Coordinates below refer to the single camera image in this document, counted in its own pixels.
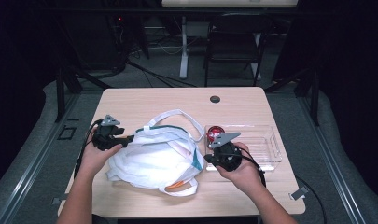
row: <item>hand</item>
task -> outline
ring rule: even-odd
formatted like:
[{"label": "hand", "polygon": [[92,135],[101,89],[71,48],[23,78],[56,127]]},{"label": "hand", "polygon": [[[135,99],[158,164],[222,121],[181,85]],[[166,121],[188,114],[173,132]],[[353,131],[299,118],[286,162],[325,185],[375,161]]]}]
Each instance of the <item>hand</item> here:
[{"label": "hand", "polygon": [[121,148],[122,144],[113,146],[110,149],[102,151],[95,147],[92,142],[92,136],[96,128],[91,130],[89,138],[87,139],[87,145],[84,149],[83,158],[81,161],[79,174],[86,174],[94,177],[104,167],[107,159],[116,154]]},{"label": "hand", "polygon": [[[247,145],[243,143],[234,143],[237,147],[240,147],[245,150],[249,150]],[[249,157],[245,151],[241,151],[243,156]],[[226,179],[229,179],[235,187],[240,189],[243,193],[248,194],[250,190],[256,190],[262,188],[261,180],[259,178],[259,172],[256,166],[246,160],[242,159],[241,165],[234,171],[228,172],[223,169],[221,166],[216,167],[220,172],[220,175]]]}]

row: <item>chair leg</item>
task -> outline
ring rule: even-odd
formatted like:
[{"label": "chair leg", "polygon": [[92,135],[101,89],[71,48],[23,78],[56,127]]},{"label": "chair leg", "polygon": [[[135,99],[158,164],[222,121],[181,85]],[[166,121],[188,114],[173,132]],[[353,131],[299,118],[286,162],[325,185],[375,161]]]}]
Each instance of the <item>chair leg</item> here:
[{"label": "chair leg", "polygon": [[208,68],[209,68],[209,62],[208,60],[206,60],[205,58],[205,61],[203,63],[203,66],[205,68],[205,83],[203,84],[205,87],[208,86]]},{"label": "chair leg", "polygon": [[253,86],[254,87],[256,86],[256,82],[258,81],[259,70],[260,70],[260,63],[258,63],[258,66],[256,68],[255,77],[254,77],[254,80],[253,80]]}]

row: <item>tripod leg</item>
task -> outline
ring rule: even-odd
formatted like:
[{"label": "tripod leg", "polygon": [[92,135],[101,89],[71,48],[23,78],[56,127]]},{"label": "tripod leg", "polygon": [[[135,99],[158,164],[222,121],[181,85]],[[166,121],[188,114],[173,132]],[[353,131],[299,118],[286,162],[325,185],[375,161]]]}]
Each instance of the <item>tripod leg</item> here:
[{"label": "tripod leg", "polygon": [[56,83],[57,83],[58,114],[57,114],[57,118],[55,122],[58,123],[63,117],[63,114],[65,112],[63,73],[61,69],[57,72]]},{"label": "tripod leg", "polygon": [[105,84],[104,82],[98,80],[95,77],[92,77],[90,74],[82,71],[81,69],[79,69],[79,68],[77,68],[75,66],[70,66],[70,69],[72,69],[72,71],[76,72],[79,76],[86,78],[88,81],[90,81],[91,83],[99,86],[100,88],[102,88],[104,90],[111,88],[111,86]]},{"label": "tripod leg", "polygon": [[276,83],[276,84],[273,84],[271,87],[265,89],[264,91],[265,92],[273,92],[273,91],[276,91],[278,90],[279,88],[285,86],[286,84],[288,84],[289,82],[297,79],[298,77],[301,77],[302,75],[304,75],[305,73],[307,73],[310,69],[309,68],[306,68],[304,70],[301,70],[299,73],[296,73],[294,76],[292,77],[287,77],[285,79],[283,79],[282,81]]},{"label": "tripod leg", "polygon": [[312,94],[311,94],[311,118],[313,119],[316,126],[319,126],[319,121],[317,119],[317,109],[319,104],[319,75],[317,72],[314,74]]}]

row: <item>cable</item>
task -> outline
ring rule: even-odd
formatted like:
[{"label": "cable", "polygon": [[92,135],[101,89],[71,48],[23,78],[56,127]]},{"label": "cable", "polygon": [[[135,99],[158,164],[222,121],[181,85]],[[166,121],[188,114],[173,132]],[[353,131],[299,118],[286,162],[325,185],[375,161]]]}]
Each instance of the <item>cable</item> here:
[{"label": "cable", "polygon": [[86,138],[84,139],[83,145],[81,146],[80,154],[78,155],[78,158],[77,158],[77,161],[76,161],[75,172],[74,172],[73,178],[76,177],[76,175],[77,175],[77,173],[78,173],[78,170],[80,169],[81,160],[82,160],[82,158],[83,158],[83,154],[84,154],[84,149],[86,148],[86,146],[87,146],[90,142],[92,142],[92,141],[87,142],[87,139],[89,139],[89,136],[90,136],[90,133],[91,133],[93,127],[94,127],[96,124],[99,125],[102,121],[103,121],[103,119],[98,119],[98,120],[96,120],[96,121],[90,126],[90,128],[87,130]]},{"label": "cable", "polygon": [[311,186],[305,182],[301,177],[297,176],[297,175],[294,175],[298,180],[300,180],[300,182],[302,182],[305,187],[307,187],[313,194],[314,196],[316,197],[317,201],[319,202],[319,205],[320,205],[320,208],[322,209],[322,214],[323,214],[323,223],[326,224],[327,223],[327,218],[326,218],[326,211],[325,211],[325,207],[323,206],[322,204],[322,201],[320,201],[320,198],[319,196],[316,194],[316,192],[314,191],[313,188],[311,188]]}]

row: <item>finger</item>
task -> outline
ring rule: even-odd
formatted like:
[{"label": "finger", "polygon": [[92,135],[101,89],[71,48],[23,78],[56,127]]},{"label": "finger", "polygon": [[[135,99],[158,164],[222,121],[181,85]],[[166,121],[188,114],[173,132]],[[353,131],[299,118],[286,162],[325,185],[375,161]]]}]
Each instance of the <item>finger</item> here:
[{"label": "finger", "polygon": [[95,133],[96,129],[97,129],[97,127],[93,127],[93,128],[91,129],[91,132],[90,132],[90,134],[89,134],[89,136],[88,136],[88,138],[87,138],[87,143],[89,143],[89,142],[92,140],[92,136],[93,136],[93,134]]},{"label": "finger", "polygon": [[218,170],[218,172],[221,174],[221,176],[224,176],[224,174],[227,173],[226,169],[224,169],[223,167],[217,165],[216,166],[216,169]]},{"label": "finger", "polygon": [[249,150],[249,147],[247,145],[245,145],[244,143],[242,143],[242,142],[235,142],[234,145],[236,147],[240,147],[240,148],[243,148],[245,150]]},{"label": "finger", "polygon": [[107,157],[112,157],[120,149],[122,149],[122,144],[115,145],[112,148],[110,148],[109,150],[105,150],[105,154],[107,155]]}]

